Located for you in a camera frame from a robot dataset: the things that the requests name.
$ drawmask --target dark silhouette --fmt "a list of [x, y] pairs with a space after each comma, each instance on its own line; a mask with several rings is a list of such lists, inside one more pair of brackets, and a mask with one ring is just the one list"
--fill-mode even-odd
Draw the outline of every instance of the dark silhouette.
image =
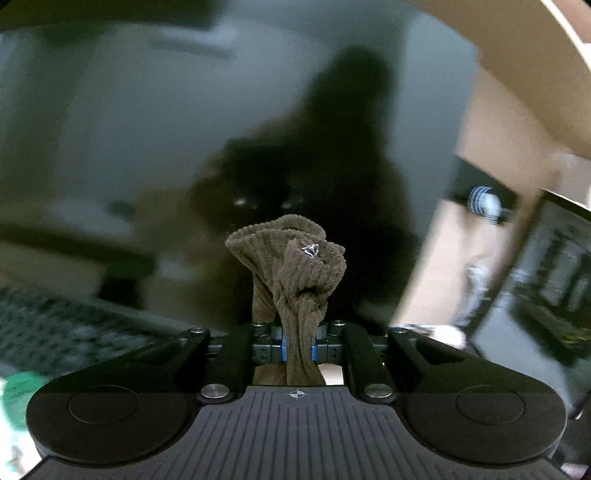
[[[417, 240], [407, 233], [402, 182], [381, 132], [393, 85], [374, 53], [343, 50], [313, 80], [298, 112], [229, 141], [191, 190], [198, 217], [220, 236], [297, 213], [343, 245], [347, 270], [327, 320], [371, 325], [359, 314], [361, 302], [396, 304], [414, 264]], [[247, 319], [250, 274], [232, 270], [243, 275], [235, 298]]]

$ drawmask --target ribbed fabric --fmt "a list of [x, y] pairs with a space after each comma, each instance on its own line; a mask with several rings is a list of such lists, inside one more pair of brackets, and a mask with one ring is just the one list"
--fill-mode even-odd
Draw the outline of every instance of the ribbed fabric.
[[[316, 258], [302, 251], [311, 243], [319, 245]], [[322, 227], [299, 215], [242, 228], [226, 246], [252, 271], [253, 320], [271, 322], [279, 312], [288, 341], [287, 384], [323, 385], [310, 359], [311, 342], [345, 273], [345, 249], [326, 241]]]

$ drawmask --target monitor screen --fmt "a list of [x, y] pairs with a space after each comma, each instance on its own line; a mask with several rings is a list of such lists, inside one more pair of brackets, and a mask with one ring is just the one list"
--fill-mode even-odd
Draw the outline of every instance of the monitor screen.
[[346, 250], [327, 319], [383, 329], [454, 168], [474, 46], [399, 1], [208, 14], [0, 34], [0, 277], [227, 331], [252, 276], [226, 238], [295, 213]]
[[571, 413], [591, 391], [591, 211], [545, 192], [509, 276], [471, 341], [542, 380]]

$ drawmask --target metal screw head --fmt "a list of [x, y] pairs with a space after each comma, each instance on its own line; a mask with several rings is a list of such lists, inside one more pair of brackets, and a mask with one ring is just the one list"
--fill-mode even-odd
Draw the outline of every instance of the metal screw head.
[[210, 383], [201, 389], [201, 395], [206, 398], [215, 398], [217, 400], [227, 397], [229, 393], [230, 389], [221, 383]]
[[389, 385], [383, 383], [370, 383], [363, 389], [369, 398], [386, 398], [394, 393]]
[[330, 322], [329, 334], [338, 336], [343, 330], [345, 322], [343, 320], [333, 320]]

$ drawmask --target computer monitor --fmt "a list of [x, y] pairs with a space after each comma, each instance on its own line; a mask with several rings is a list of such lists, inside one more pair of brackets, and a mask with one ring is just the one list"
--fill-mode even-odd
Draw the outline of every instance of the computer monitor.
[[470, 326], [487, 359], [542, 380], [577, 416], [591, 391], [591, 211], [544, 191], [488, 312]]

